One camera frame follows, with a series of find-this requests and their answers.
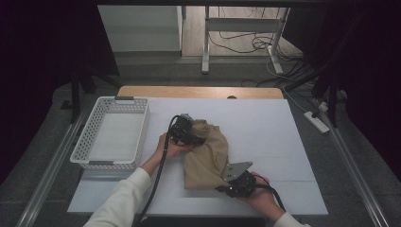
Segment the power strip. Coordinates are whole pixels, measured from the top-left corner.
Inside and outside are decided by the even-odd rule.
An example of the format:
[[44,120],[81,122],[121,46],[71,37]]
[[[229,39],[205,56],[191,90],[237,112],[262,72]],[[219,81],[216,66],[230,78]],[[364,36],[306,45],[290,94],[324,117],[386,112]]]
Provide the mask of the power strip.
[[312,112],[306,112],[304,113],[304,116],[306,119],[312,123],[320,131],[322,134],[328,133],[330,129],[327,128],[327,126],[324,125],[324,123],[319,119],[318,117],[312,117],[313,113]]

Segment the metal stand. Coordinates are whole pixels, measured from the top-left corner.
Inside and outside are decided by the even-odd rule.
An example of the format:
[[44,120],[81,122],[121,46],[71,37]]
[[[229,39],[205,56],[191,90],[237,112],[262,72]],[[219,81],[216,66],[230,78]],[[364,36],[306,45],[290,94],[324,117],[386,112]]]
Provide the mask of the metal stand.
[[337,102],[337,82],[339,74],[338,69],[336,69],[336,66],[340,59],[340,55],[343,53],[345,46],[347,45],[348,40],[354,33],[354,30],[357,28],[357,25],[362,20],[365,11],[366,10],[364,9],[356,11],[356,13],[353,15],[351,23],[345,29],[339,44],[337,45],[333,54],[330,56],[330,59],[323,67],[321,67],[314,73],[290,84],[289,86],[286,86],[286,90],[289,92],[292,89],[295,89],[303,85],[304,83],[320,76],[317,83],[312,89],[312,95],[314,97],[323,96],[323,94],[330,87],[329,98],[328,98],[328,105],[329,105],[328,118],[334,127],[337,127],[335,114],[336,114],[336,102]]
[[83,91],[86,94],[93,94],[96,91],[96,85],[92,80],[91,75],[94,75],[100,79],[103,79],[107,83],[111,84],[117,89],[120,89],[123,85],[119,82],[111,79],[109,76],[104,75],[95,68],[88,66],[83,72],[73,73],[71,77],[71,94],[72,94],[72,109],[73,116],[71,118],[71,124],[74,124],[79,116],[79,84],[82,86]]
[[209,73],[209,31],[234,31],[273,33],[274,39],[268,50],[276,74],[283,74],[283,69],[277,60],[276,49],[283,33],[288,11],[288,8],[284,8],[279,19],[210,18],[209,7],[205,7],[202,73]]

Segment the white wall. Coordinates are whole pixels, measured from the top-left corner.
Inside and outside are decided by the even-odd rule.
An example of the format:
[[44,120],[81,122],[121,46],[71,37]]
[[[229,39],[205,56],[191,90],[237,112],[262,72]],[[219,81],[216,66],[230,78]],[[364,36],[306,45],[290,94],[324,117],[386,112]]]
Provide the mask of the white wall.
[[180,51],[181,7],[98,6],[113,52]]

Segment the hand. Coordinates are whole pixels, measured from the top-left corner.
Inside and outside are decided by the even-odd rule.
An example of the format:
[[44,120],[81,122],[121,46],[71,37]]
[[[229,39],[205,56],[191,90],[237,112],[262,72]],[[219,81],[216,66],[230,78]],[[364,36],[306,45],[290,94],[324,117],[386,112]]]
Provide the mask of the hand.
[[[269,179],[262,177],[259,174],[252,172],[256,177],[256,183],[258,184],[269,184]],[[253,209],[263,213],[269,219],[277,221],[281,216],[284,215],[283,209],[278,206],[274,200],[274,196],[269,190],[264,188],[256,188],[250,197],[238,198],[241,201],[248,203]]]
[[[153,174],[154,170],[156,170],[157,166],[162,161],[163,151],[165,149],[165,141],[166,141],[166,133],[162,134],[159,137],[159,143],[153,155],[150,156],[150,158],[141,165],[141,167],[148,173],[149,176]],[[166,158],[174,157],[178,153],[183,151],[189,151],[192,148],[193,147],[189,145],[178,146],[174,144],[174,142],[170,138],[170,141],[168,143]]]
[[[165,149],[165,142],[166,142],[166,133],[159,136],[159,143],[157,145],[156,151],[154,152],[154,154],[158,155],[158,157],[160,157],[160,158],[162,158],[163,151]],[[178,153],[187,152],[187,151],[191,150],[192,148],[193,148],[193,146],[191,146],[191,145],[178,146],[170,138],[169,142],[168,142],[166,158],[167,159],[172,158],[172,157],[176,156]]]

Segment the black device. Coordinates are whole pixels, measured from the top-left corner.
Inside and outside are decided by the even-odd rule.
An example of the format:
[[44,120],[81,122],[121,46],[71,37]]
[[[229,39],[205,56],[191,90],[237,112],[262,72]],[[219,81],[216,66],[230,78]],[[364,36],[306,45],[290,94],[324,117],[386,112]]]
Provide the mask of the black device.
[[228,182],[230,186],[220,186],[216,190],[219,192],[225,192],[229,197],[249,197],[253,191],[254,187],[250,185],[256,184],[256,178],[252,173],[246,170],[237,179]]
[[[228,164],[224,170],[223,180],[230,186],[219,186],[216,190],[225,192],[229,197],[248,198],[252,195],[255,188],[264,188],[269,190],[276,198],[280,207],[286,211],[284,204],[281,202],[277,191],[272,188],[268,181],[264,178],[253,175],[247,169],[252,165],[252,162]],[[256,183],[256,177],[261,178],[266,184]]]
[[178,115],[176,122],[168,130],[172,141],[177,145],[198,146],[203,144],[206,138],[198,137],[191,131],[193,123],[194,119],[189,114]]

